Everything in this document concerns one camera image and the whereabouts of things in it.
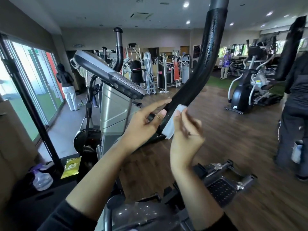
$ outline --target ceiling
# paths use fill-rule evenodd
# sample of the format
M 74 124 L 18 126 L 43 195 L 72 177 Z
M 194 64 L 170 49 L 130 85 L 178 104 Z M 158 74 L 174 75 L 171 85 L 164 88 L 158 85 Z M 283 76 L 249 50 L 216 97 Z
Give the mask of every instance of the ceiling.
M 37 7 L 31 8 L 29 4 L 19 4 L 21 0 L 10 1 L 29 16 L 39 11 Z M 32 1 L 39 3 L 45 15 L 48 14 L 60 27 L 98 28 L 202 28 L 210 5 L 210 0 L 143 0 L 141 3 L 136 0 Z M 185 1 L 189 2 L 186 9 L 183 8 Z M 308 0 L 230 0 L 228 10 L 226 29 L 264 30 L 292 24 L 295 20 L 293 16 L 308 13 Z M 267 17 L 266 14 L 270 11 L 273 11 L 273 14 Z M 152 15 L 146 20 L 130 19 L 134 12 Z M 35 18 L 33 19 L 40 25 L 44 25 L 39 15 Z

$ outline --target gray floor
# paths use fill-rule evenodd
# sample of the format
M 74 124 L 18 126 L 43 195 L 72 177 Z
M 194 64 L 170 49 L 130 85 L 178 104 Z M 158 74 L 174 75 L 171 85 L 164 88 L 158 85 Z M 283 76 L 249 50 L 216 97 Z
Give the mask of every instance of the gray floor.
M 85 97 L 85 93 L 77 96 L 78 103 L 80 103 L 80 100 L 86 103 Z M 85 110 L 86 107 L 82 106 L 78 111 L 70 111 L 66 103 L 55 121 L 55 124 L 49 129 L 49 137 L 60 158 L 76 154 L 73 140 L 85 116 Z M 99 109 L 93 107 L 92 120 L 94 125 L 99 125 L 99 117 Z M 43 143 L 39 146 L 38 151 L 45 161 L 51 160 Z

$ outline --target purple shirt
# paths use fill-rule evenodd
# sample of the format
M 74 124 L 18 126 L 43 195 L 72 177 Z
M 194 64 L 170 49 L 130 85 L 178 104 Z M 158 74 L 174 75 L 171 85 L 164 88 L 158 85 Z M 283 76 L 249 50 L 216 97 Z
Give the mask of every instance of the purple shirt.
M 231 64 L 231 58 L 232 58 L 231 54 L 226 54 L 224 56 L 224 62 L 222 63 L 222 67 L 229 67 Z

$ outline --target wall sign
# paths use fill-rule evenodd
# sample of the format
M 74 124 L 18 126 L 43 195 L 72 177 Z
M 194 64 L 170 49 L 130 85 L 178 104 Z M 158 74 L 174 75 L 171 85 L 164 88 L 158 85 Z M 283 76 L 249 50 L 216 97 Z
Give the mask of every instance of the wall sign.
M 193 58 L 198 58 L 200 56 L 200 45 L 193 46 Z
M 73 45 L 73 47 L 74 47 L 74 48 L 83 48 L 84 45 L 82 45 L 82 44 L 76 44 L 76 45 Z

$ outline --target fingernail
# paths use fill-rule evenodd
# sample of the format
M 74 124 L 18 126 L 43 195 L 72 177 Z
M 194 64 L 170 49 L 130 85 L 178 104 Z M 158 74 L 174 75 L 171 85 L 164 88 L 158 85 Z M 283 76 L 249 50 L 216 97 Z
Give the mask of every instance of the fingernail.
M 161 110 L 161 111 L 160 111 L 160 114 L 163 115 L 163 116 L 166 116 L 167 110 L 165 110 L 165 109 Z
M 174 116 L 177 117 L 177 116 L 180 116 L 180 115 L 181 115 L 181 112 L 179 110 L 175 110 Z

